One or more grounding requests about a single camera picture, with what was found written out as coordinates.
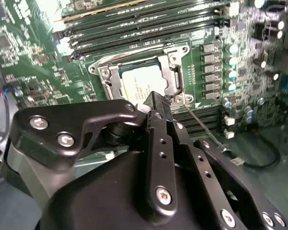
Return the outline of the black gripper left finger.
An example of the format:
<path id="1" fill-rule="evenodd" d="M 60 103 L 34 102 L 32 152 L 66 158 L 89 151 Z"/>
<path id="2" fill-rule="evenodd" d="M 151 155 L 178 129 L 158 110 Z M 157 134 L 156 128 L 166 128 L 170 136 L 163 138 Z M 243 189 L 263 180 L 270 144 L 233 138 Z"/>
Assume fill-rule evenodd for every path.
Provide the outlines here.
<path id="1" fill-rule="evenodd" d="M 163 96 L 152 92 L 144 105 L 147 112 L 122 99 L 18 111 L 5 164 L 43 215 L 61 188 L 126 152 L 140 150 L 150 127 L 171 123 L 163 111 Z"/>

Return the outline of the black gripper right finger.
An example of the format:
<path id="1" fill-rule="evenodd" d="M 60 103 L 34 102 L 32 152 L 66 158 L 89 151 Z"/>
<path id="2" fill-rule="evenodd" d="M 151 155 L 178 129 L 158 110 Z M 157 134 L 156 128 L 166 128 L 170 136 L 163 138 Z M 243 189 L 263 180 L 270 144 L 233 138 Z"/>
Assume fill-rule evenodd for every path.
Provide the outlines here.
<path id="1" fill-rule="evenodd" d="M 238 166 L 215 145 L 205 140 L 192 142 L 185 127 L 173 120 L 169 97 L 163 111 L 171 121 L 174 142 L 182 164 L 195 173 L 204 193 L 209 230 L 288 230 L 288 220 Z"/>

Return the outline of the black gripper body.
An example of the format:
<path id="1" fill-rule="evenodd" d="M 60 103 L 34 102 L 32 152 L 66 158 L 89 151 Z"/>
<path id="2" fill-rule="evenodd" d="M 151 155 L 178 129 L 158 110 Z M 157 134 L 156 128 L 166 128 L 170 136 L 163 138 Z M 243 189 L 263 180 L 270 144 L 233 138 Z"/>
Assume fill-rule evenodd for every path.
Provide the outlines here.
<path id="1" fill-rule="evenodd" d="M 215 230 L 204 182 L 207 161 L 184 127 L 150 127 L 126 152 L 64 186 L 43 211 L 42 230 Z"/>

